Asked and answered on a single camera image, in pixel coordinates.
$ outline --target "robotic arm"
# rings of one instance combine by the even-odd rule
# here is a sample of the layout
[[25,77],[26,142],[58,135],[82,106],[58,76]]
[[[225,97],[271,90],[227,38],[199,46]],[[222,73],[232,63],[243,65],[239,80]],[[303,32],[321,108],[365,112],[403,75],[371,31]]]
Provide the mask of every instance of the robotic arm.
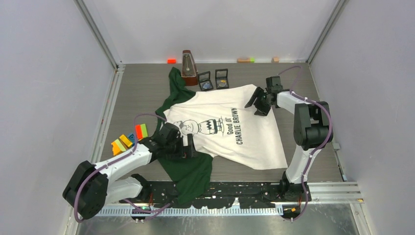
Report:
[[[196,150],[191,134],[187,135],[187,143],[187,146],[183,146],[183,138],[178,127],[167,122],[157,134],[140,140],[132,150],[96,164],[82,162],[66,186],[63,198],[77,208],[84,219],[92,218],[108,203],[126,198],[144,201],[150,195],[151,188],[142,176],[134,174],[124,180],[117,179],[160,157],[167,159],[194,157]],[[91,177],[91,174],[98,169],[101,170]],[[87,181],[85,186],[81,192],[78,192],[85,181]]]
[[[284,195],[288,191],[302,191],[301,181],[307,181],[310,166],[324,146],[316,148],[324,143],[328,136],[329,119],[321,108],[329,112],[328,104],[322,101],[316,105],[307,102],[307,98],[300,99],[294,92],[283,89],[279,76],[266,78],[266,84],[266,90],[256,88],[245,108],[254,105],[257,108],[255,115],[266,116],[274,105],[294,115],[294,140],[297,146],[293,160],[280,180],[279,193]],[[327,142],[331,142],[332,139],[333,134],[330,133]]]

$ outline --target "cartoon character print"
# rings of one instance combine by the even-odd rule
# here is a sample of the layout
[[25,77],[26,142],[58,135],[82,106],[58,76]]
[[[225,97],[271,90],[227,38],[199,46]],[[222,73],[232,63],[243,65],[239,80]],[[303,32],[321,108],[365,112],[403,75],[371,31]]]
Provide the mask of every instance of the cartoon character print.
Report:
[[200,123],[196,122],[195,120],[189,119],[186,121],[176,121],[173,124],[180,128],[183,135],[196,135],[198,133],[204,135],[215,135],[217,133],[222,133],[223,135],[223,132],[225,130],[222,118],[219,118],[217,120],[208,119]]

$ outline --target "green fabric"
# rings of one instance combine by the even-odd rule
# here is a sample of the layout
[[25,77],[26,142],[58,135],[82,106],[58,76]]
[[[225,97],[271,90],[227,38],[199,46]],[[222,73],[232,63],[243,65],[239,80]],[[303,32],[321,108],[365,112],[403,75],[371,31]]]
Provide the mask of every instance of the green fabric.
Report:
[[[156,114],[165,118],[164,111],[171,106],[186,102],[195,96],[195,92],[185,88],[180,71],[172,68],[169,73],[170,96],[164,101],[163,105],[156,110]],[[160,130],[162,121],[159,119],[156,132]],[[179,191],[178,202],[180,204],[189,202],[195,197],[202,195],[209,187],[210,175],[212,173],[212,157],[206,153],[197,153],[195,158],[167,160],[160,158],[159,162],[176,182]]]

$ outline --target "white wall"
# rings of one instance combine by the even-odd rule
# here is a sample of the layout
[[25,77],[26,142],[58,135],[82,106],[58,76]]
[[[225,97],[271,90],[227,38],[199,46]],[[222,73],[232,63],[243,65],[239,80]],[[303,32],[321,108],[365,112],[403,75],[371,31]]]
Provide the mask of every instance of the white wall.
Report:
[[414,234],[415,1],[350,1],[312,63],[376,234]]
[[91,157],[114,70],[73,1],[9,0],[0,71],[0,234],[62,234],[62,192]]
[[89,0],[113,55],[123,63],[305,61],[337,0]]

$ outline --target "wood grain surface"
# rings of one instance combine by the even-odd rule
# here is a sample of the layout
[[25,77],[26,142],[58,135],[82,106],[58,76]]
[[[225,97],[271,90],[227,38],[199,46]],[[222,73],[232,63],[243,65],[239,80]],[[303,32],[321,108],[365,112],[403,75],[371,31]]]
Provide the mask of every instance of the wood grain surface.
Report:
[[[229,69],[229,85],[231,88],[247,84],[266,87],[265,78],[293,65],[302,65],[303,72],[294,90],[296,93],[311,99],[318,99],[310,69],[306,63],[242,63],[242,64],[197,64],[199,72],[211,71],[214,83],[215,69]],[[133,131],[133,119],[137,114],[154,113],[169,96],[168,73],[172,66],[181,68],[181,64],[131,64],[125,68],[120,89],[116,99],[114,113],[105,140],[101,160],[113,156],[111,142],[120,135],[128,135]],[[281,75],[284,88],[289,88],[294,81],[298,69],[292,69]],[[188,87],[199,91],[199,86]],[[294,116],[286,110],[273,108],[282,145],[288,165],[294,151],[293,137]],[[155,117],[141,117],[138,123],[146,123],[149,135],[156,128]],[[285,169],[253,170],[247,166],[232,162],[222,157],[213,159],[211,181],[279,181]],[[147,180],[170,180],[158,161],[139,167],[133,171]],[[340,171],[331,144],[316,157],[309,175],[309,182],[341,181]]]

